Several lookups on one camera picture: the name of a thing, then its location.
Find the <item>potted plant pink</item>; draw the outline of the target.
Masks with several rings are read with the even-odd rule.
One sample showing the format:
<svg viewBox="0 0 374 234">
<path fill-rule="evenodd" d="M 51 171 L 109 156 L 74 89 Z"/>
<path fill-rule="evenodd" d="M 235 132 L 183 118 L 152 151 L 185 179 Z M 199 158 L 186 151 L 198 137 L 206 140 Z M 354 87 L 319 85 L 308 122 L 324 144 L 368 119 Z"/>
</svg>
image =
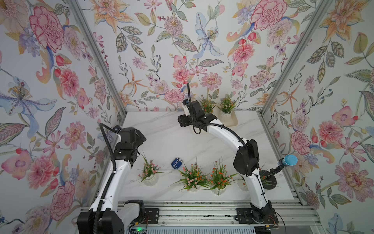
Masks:
<svg viewBox="0 0 374 234">
<path fill-rule="evenodd" d="M 210 188 L 208 174 L 204 173 L 197 163 L 191 164 L 190 166 L 184 164 L 182 169 L 178 171 L 181 178 L 172 185 L 182 185 L 181 191 L 187 190 L 189 192 L 196 192 L 200 188 Z"/>
</svg>

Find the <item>potted plant red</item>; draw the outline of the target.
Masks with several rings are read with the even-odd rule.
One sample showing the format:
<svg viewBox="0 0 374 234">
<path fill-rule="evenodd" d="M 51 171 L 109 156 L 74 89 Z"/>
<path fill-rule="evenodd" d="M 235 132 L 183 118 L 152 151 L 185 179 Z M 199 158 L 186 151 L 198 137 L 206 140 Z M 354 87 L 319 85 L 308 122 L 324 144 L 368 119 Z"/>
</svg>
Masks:
<svg viewBox="0 0 374 234">
<path fill-rule="evenodd" d="M 218 161 L 215 161 L 213 163 L 213 168 L 210 174 L 209 190 L 211 190 L 213 194 L 217 196 L 222 195 L 226 191 L 227 187 L 231 185 L 236 175 L 237 173 L 235 174 L 228 173 L 227 166 L 224 163 L 223 159 L 219 159 Z"/>
<path fill-rule="evenodd" d="M 275 175 L 279 172 L 279 170 L 276 168 L 272 168 L 269 170 L 263 170 L 262 167 L 260 167 L 257 163 L 255 164 L 258 166 L 259 169 L 259 176 L 261 179 L 262 186 L 265 190 L 272 190 L 277 186 L 277 179 Z M 241 177 L 241 182 L 238 182 L 238 185 L 241 186 L 241 189 L 243 191 L 249 191 L 249 187 L 247 183 L 245 182 L 244 175 L 241 173 L 244 169 L 242 166 L 235 166 L 234 167 Z"/>
</svg>

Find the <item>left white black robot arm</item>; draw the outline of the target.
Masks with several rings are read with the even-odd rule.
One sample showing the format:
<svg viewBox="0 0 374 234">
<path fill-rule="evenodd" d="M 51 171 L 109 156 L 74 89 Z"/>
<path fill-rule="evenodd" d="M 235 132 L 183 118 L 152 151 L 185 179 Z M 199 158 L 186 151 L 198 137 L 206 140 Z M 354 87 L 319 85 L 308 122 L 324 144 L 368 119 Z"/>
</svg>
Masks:
<svg viewBox="0 0 374 234">
<path fill-rule="evenodd" d="M 127 201 L 121 209 L 118 204 L 125 179 L 140 155 L 138 148 L 147 139 L 133 127 L 121 128 L 117 125 L 112 129 L 103 123 L 99 127 L 112 164 L 95 201 L 88 211 L 78 216 L 78 231 L 81 234 L 123 234 L 146 220 L 142 200 Z"/>
</svg>

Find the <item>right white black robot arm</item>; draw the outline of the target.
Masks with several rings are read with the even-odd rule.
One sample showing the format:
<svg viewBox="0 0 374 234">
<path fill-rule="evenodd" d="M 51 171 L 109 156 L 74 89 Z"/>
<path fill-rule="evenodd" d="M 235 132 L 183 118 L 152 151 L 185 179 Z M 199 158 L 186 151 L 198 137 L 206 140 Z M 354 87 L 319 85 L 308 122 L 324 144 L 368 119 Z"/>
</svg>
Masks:
<svg viewBox="0 0 374 234">
<path fill-rule="evenodd" d="M 271 221 L 278 223 L 278 216 L 272 203 L 266 197 L 259 169 L 259 151 L 255 140 L 246 140 L 230 128 L 224 126 L 212 113 L 206 114 L 198 101 L 191 100 L 190 86 L 188 98 L 183 101 L 183 115 L 178 117 L 182 127 L 192 126 L 196 134 L 205 131 L 223 141 L 235 153 L 234 169 L 244 178 L 250 196 L 250 218 L 259 224 Z"/>
</svg>

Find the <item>cream plastic storage box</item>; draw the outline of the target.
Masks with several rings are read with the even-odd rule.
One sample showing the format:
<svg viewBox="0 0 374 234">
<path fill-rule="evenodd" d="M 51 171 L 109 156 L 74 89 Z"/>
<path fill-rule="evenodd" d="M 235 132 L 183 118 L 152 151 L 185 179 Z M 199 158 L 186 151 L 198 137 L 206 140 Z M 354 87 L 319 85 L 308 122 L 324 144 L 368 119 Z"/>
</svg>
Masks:
<svg viewBox="0 0 374 234">
<path fill-rule="evenodd" d="M 218 111 L 218 116 L 216 116 L 217 119 L 212 121 L 210 124 L 218 124 L 218 125 L 224 125 L 224 126 L 227 126 L 227 127 L 232 127 L 232 126 L 236 126 L 238 125 L 238 120 L 237 120 L 237 117 L 236 117 L 236 114 L 235 112 L 233 111 L 232 112 L 232 117 L 231 117 L 231 120 L 228 122 L 228 123 L 225 123 L 223 124 L 221 121 L 220 121 L 220 110 Z"/>
</svg>

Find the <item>small blue object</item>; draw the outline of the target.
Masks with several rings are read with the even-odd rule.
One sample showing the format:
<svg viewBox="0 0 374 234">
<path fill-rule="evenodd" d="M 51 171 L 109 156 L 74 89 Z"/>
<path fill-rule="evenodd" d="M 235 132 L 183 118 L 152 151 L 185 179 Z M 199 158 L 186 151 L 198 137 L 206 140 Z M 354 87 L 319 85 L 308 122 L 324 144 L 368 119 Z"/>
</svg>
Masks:
<svg viewBox="0 0 374 234">
<path fill-rule="evenodd" d="M 183 161 L 180 158 L 175 158 L 171 163 L 171 167 L 175 170 L 179 169 L 182 165 Z"/>
</svg>

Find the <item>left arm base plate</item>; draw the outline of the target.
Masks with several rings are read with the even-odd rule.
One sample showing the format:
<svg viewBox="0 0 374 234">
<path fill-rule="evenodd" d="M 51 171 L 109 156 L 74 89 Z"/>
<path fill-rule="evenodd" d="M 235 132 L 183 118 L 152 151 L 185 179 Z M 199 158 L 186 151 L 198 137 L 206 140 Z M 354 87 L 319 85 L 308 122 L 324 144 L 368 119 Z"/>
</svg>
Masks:
<svg viewBox="0 0 374 234">
<path fill-rule="evenodd" d="M 158 208 L 145 208 L 140 209 L 139 215 L 131 220 L 128 226 L 135 226 L 139 224 L 158 224 L 159 209 Z"/>
</svg>

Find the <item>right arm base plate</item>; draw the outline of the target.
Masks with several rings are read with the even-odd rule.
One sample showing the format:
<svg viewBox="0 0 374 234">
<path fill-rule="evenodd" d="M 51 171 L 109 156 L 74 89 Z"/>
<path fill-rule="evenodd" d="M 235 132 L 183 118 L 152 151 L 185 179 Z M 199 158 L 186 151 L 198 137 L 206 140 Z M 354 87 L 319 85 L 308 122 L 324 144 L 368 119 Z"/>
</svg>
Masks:
<svg viewBox="0 0 374 234">
<path fill-rule="evenodd" d="M 234 217 L 240 224 L 275 225 L 279 223 L 274 210 L 259 210 L 252 208 L 237 208 Z"/>
</svg>

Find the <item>aluminium rail frame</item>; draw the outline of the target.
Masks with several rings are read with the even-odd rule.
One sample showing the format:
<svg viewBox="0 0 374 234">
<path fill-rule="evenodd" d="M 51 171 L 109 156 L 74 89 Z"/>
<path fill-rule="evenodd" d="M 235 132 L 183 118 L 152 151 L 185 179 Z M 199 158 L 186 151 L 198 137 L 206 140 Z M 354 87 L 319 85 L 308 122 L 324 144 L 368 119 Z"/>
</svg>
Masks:
<svg viewBox="0 0 374 234">
<path fill-rule="evenodd" d="M 245 201 L 145 201 L 145 208 L 158 208 L 158 226 L 265 226 L 262 224 L 240 224 L 234 219 L 237 208 L 250 208 Z M 279 223 L 268 225 L 283 228 L 290 234 L 292 228 L 306 227 L 314 234 L 324 234 L 316 211 L 295 200 L 281 200 L 272 203 Z"/>
</svg>

